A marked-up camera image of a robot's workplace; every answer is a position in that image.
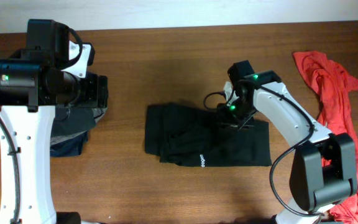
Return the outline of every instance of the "dark blue cloth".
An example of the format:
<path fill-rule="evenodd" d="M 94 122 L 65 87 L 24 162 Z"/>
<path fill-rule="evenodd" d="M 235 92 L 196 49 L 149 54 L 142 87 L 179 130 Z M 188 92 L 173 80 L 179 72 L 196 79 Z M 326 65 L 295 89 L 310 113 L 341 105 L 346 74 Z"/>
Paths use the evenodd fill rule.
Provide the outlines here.
<path fill-rule="evenodd" d="M 82 153 L 84 144 L 88 141 L 88 132 L 85 131 L 79 136 L 50 146 L 50 156 L 68 157 L 79 156 Z"/>

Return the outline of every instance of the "crumpled red fabric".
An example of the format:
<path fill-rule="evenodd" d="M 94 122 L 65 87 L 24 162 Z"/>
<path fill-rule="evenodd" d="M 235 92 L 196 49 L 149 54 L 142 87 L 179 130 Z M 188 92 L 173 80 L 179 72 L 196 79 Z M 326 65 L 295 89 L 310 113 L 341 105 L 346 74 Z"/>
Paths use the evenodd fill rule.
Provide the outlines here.
<path fill-rule="evenodd" d="M 323 103 L 318 122 L 326 125 L 334 134 L 347 133 L 354 140 L 358 184 L 358 138 L 352 123 L 348 95 L 350 91 L 358 90 L 358 79 L 349 75 L 339 63 L 328 60 L 324 53 L 296 52 L 293 57 L 306 84 L 320 96 Z M 329 212 L 336 221 L 358 224 L 358 191 Z"/>

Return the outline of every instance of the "folded black garment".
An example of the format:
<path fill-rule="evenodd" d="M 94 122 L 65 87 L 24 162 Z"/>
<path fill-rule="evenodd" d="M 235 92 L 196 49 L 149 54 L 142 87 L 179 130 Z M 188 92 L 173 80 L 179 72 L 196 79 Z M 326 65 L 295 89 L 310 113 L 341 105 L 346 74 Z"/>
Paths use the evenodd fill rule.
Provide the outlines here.
<path fill-rule="evenodd" d="M 269 123 L 223 126 L 216 113 L 176 105 L 147 108 L 145 151 L 188 167 L 271 166 Z"/>

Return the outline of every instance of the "white wall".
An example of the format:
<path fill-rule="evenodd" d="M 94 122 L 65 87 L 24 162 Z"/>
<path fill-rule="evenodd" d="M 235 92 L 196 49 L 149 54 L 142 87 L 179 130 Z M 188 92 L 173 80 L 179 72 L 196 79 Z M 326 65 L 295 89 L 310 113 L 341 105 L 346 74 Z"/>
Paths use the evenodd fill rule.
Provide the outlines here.
<path fill-rule="evenodd" d="M 27 20 L 76 30 L 358 20 L 358 0 L 0 0 L 0 33 Z"/>

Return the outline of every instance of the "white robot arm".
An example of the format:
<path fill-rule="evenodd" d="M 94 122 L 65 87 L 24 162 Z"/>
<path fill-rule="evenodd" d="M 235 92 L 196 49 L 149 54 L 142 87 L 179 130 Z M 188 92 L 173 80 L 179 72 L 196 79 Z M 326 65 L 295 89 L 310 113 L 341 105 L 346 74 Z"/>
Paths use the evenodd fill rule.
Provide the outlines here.
<path fill-rule="evenodd" d="M 80 222 L 53 207 L 50 136 L 57 106 L 107 107 L 107 77 L 86 71 L 93 57 L 66 25 L 31 19 L 26 48 L 0 60 L 0 224 Z"/>
<path fill-rule="evenodd" d="M 356 194 L 356 155 L 347 134 L 334 135 L 313 119 L 291 96 L 273 72 L 255 73 L 248 61 L 235 63 L 228 71 L 234 90 L 221 107 L 239 121 L 247 121 L 256 111 L 263 113 L 280 131 L 291 148 L 273 163 L 270 170 L 272 190 L 285 207 L 274 219 L 277 224 L 311 224 L 321 214 Z M 231 101 L 234 93 L 238 99 Z M 273 173 L 277 164 L 295 151 L 288 205 L 278 196 Z M 331 160 L 322 166 L 321 159 Z"/>

